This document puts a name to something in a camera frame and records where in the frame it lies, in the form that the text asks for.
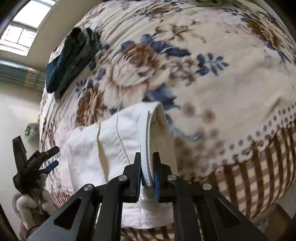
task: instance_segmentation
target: cable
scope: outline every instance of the cable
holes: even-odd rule
[[[27,232],[26,239],[28,238],[28,235],[29,235],[30,231],[31,231],[32,229],[34,229],[34,228],[39,227],[39,226],[40,226],[40,225],[35,225],[35,226],[33,226],[32,228],[30,228],[29,231]]]

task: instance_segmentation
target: silver bolt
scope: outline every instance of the silver bolt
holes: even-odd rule
[[[168,175],[168,179],[170,180],[170,181],[175,181],[176,179],[177,179],[177,177],[175,176],[175,175]]]
[[[120,175],[118,179],[123,182],[123,181],[126,181],[128,177],[126,175]]]
[[[92,184],[85,184],[85,185],[83,186],[83,189],[84,189],[85,191],[90,191],[90,190],[92,189]]]
[[[202,186],[202,188],[205,189],[205,190],[211,190],[211,189],[212,189],[212,186],[211,186],[211,184],[209,184],[209,183],[205,183],[205,184]]]

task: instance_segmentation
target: green striped fabric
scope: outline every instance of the green striped fabric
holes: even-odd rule
[[[0,81],[12,81],[42,91],[45,84],[45,73],[20,64],[0,60]]]

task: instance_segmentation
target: bed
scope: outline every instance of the bed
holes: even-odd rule
[[[293,186],[295,42],[268,12],[245,0],[109,1],[76,27],[97,31],[104,46],[59,101],[43,91],[40,150],[61,149],[46,184],[57,206],[73,195],[67,133],[141,101],[163,104],[179,175],[217,187],[247,218]],[[170,240],[173,225],[122,236]]]

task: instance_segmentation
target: window frame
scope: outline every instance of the window frame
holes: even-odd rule
[[[45,5],[45,6],[47,6],[47,7],[50,7],[50,10],[49,10],[48,13],[45,15],[45,17],[43,18],[43,20],[41,21],[41,23],[39,24],[39,26],[38,26],[37,28],[32,27],[32,26],[30,26],[30,25],[28,25],[28,24],[24,24],[24,23],[17,22],[17,21],[14,21],[14,20],[13,20],[13,19],[15,18],[15,16],[19,13],[19,11],[22,10],[23,7],[26,6],[30,1],[38,2],[38,3],[42,4],[42,5]],[[53,11],[53,9],[58,5],[58,3],[59,3],[61,0],[52,0],[52,1],[55,2],[54,5],[51,5],[51,4],[49,4],[49,3],[46,3],[46,2],[44,2],[44,1],[42,1],[42,0],[26,0],[25,2],[23,2],[23,3],[21,4],[21,7],[19,7],[19,8],[17,9],[17,11],[15,11],[15,13],[12,15],[12,17],[10,16],[10,20],[7,22],[6,26],[5,26],[5,27],[3,28],[3,30],[0,32],[0,38],[2,37],[2,35],[4,34],[4,32],[6,31],[6,29],[8,28],[9,25],[11,25],[11,26],[16,26],[16,27],[19,27],[19,28],[22,28],[23,30],[26,29],[26,30],[28,30],[28,31],[34,32],[34,33],[36,33],[36,36],[37,36],[37,34],[38,34],[38,32],[39,32],[41,26],[43,25],[43,23],[45,22],[45,20],[47,19],[47,17],[51,14],[51,12]],[[11,53],[15,53],[15,54],[22,55],[22,56],[27,56],[28,53],[29,53],[29,51],[30,51],[30,48],[31,48],[32,45],[33,45],[33,43],[31,44],[30,47],[28,47],[28,46],[24,46],[24,45],[22,45],[22,44],[19,44],[18,41],[17,41],[17,43],[14,43],[14,44],[18,44],[18,45],[21,45],[22,47],[28,48],[28,51],[27,51],[27,52],[24,51],[24,50],[22,50],[22,49],[18,49],[18,48],[16,48],[16,47],[12,47],[12,46],[9,46],[9,45],[6,45],[6,44],[2,44],[2,43],[0,43],[0,46],[4,46],[5,48],[10,48],[10,49],[17,50],[17,51],[19,51],[19,52],[23,52],[23,54],[21,54],[21,53],[16,53],[15,51],[14,51],[14,52],[11,51]]]

